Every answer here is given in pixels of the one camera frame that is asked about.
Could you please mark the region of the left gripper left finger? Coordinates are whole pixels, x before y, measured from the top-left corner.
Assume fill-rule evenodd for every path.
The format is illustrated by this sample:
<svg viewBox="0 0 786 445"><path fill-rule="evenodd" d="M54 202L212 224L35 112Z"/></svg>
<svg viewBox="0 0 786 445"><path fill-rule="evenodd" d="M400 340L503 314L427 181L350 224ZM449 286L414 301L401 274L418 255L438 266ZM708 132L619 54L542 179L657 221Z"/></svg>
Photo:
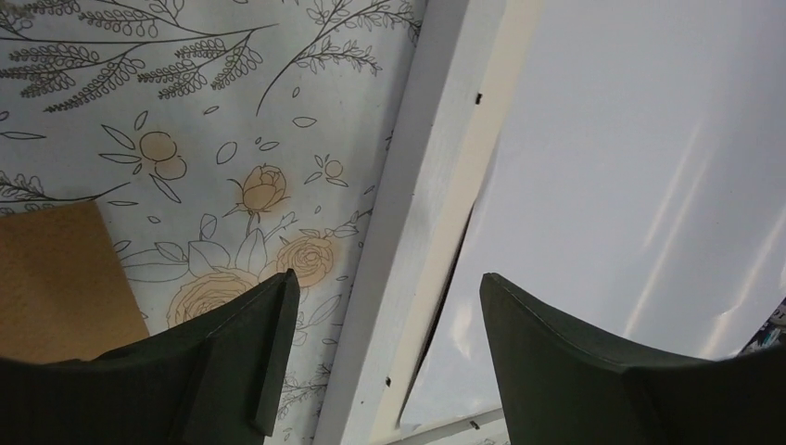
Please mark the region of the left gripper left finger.
<svg viewBox="0 0 786 445"><path fill-rule="evenodd" d="M91 361L1 361L5 444L261 444L296 331L296 273Z"/></svg>

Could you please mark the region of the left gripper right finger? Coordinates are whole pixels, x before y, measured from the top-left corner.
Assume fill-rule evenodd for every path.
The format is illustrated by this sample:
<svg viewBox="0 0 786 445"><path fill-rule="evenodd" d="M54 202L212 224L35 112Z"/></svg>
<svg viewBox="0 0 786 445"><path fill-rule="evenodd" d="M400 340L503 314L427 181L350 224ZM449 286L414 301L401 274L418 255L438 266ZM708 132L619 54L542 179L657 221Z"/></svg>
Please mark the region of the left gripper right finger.
<svg viewBox="0 0 786 445"><path fill-rule="evenodd" d="M781 444L785 348L721 361L604 331L496 273L479 288L513 444Z"/></svg>

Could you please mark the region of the sunset photo with white mat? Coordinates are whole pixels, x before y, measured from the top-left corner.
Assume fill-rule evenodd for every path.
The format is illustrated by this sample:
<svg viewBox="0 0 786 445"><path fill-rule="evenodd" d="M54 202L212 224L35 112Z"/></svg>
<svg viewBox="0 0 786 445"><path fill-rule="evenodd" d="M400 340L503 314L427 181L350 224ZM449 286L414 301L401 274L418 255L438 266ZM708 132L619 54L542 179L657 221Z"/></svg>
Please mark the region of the sunset photo with white mat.
<svg viewBox="0 0 786 445"><path fill-rule="evenodd" d="M660 350L739 354L785 300L784 3L546 3L402 427L501 407L485 273Z"/></svg>

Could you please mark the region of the cream mat board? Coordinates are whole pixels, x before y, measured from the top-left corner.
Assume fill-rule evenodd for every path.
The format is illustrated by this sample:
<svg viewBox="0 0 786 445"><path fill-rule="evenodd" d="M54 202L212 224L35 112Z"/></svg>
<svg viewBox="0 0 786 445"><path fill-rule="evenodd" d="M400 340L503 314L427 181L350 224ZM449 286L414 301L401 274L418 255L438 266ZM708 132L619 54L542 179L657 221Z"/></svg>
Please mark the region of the cream mat board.
<svg viewBox="0 0 786 445"><path fill-rule="evenodd" d="M401 426L401 413L443 310L466 225L543 8L540 1L503 2L506 9L488 69L475 98L458 164L450 179L372 433L365 444L388 444L418 433L417 427Z"/></svg>

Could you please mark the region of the white picture frame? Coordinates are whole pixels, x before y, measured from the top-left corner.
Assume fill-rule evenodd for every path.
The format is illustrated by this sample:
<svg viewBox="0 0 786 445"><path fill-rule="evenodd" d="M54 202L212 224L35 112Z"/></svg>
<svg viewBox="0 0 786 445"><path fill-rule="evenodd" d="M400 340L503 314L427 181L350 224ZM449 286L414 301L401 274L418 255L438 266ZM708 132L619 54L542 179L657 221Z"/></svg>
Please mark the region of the white picture frame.
<svg viewBox="0 0 786 445"><path fill-rule="evenodd" d="M365 444L488 69L503 1L431 1L350 293L317 444Z"/></svg>

